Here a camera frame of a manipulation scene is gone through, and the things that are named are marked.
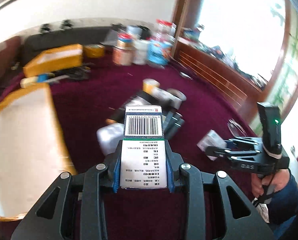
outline yellow box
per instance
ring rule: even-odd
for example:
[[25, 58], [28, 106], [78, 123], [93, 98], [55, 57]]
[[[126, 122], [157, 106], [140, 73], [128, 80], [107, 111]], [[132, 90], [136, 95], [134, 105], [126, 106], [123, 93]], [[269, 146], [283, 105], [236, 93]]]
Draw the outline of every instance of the yellow box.
[[26, 77], [82, 65], [83, 46], [80, 44], [48, 49], [23, 68]]
[[105, 55], [105, 47], [103, 45], [86, 45], [84, 52], [87, 57], [99, 58]]
[[0, 221], [22, 219], [63, 171], [76, 174], [49, 85], [10, 93], [0, 103]]

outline white container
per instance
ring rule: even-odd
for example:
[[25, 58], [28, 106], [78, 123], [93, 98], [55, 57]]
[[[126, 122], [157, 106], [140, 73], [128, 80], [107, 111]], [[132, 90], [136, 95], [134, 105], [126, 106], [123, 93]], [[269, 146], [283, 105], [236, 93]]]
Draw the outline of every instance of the white container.
[[150, 41], [137, 40], [134, 41], [135, 54], [133, 63], [137, 65], [145, 65], [147, 63], [147, 55]]

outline can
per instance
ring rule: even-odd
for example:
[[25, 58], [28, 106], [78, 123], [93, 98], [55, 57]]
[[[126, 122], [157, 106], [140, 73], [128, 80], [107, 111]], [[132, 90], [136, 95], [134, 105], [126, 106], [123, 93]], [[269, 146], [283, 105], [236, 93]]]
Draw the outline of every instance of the can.
[[129, 66], [133, 60], [133, 47], [122, 48], [115, 46], [113, 48], [113, 63], [121, 66]]
[[121, 48], [132, 47], [132, 36], [128, 33], [120, 33], [118, 35], [117, 47], [121, 47]]

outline screw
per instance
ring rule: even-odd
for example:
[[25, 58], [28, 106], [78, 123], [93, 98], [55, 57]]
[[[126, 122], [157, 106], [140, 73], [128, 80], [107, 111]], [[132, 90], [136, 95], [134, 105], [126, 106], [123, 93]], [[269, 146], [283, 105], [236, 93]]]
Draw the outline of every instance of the screw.
[[181, 167], [184, 169], [184, 170], [189, 170], [191, 168], [191, 165], [189, 163], [183, 163], [181, 164]]
[[105, 169], [106, 168], [106, 165], [105, 164], [103, 164], [103, 163], [100, 163], [100, 164], [98, 164], [97, 166], [96, 166], [96, 168], [97, 168], [97, 170], [103, 170], [103, 169]]
[[63, 173], [61, 173], [60, 178], [62, 178], [62, 179], [66, 179], [66, 178], [68, 178], [69, 176], [70, 176], [69, 172], [63, 172]]
[[218, 172], [217, 172], [217, 175], [218, 175], [220, 178], [222, 178], [222, 179], [224, 179], [224, 178], [227, 176], [227, 174], [225, 173], [225, 171], [218, 171]]

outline person's hand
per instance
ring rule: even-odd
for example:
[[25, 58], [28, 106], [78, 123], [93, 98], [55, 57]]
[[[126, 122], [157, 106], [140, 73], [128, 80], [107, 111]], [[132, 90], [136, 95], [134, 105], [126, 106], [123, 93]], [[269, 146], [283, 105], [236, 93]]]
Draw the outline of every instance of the person's hand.
[[251, 174], [251, 186], [254, 197], [259, 198], [259, 196], [263, 195], [264, 189], [262, 187], [262, 181], [260, 178], [258, 178], [257, 174]]
[[[264, 189], [263, 185], [268, 186], [272, 175], [264, 177], [262, 180], [258, 178], [257, 174], [252, 173], [251, 174], [251, 186], [252, 186], [252, 194], [259, 198], [259, 196], [263, 195]], [[271, 184], [276, 185], [274, 192], [282, 190], [289, 182], [290, 179], [290, 173], [288, 169], [285, 170], [279, 170], [275, 175], [271, 182]]]
[[[271, 181], [271, 179], [272, 179], [272, 176], [273, 176], [273, 174], [264, 177], [262, 179], [262, 185], [268, 186], [269, 183], [270, 183], [270, 181]], [[290, 179], [290, 173], [289, 173], [289, 170], [288, 169], [279, 170], [275, 174], [275, 176], [274, 176], [274, 178], [273, 178], [273, 180], [271, 182], [272, 185], [276, 185], [276, 187], [274, 189], [274, 192], [277, 192], [277, 191], [282, 190], [288, 184], [289, 179]]]

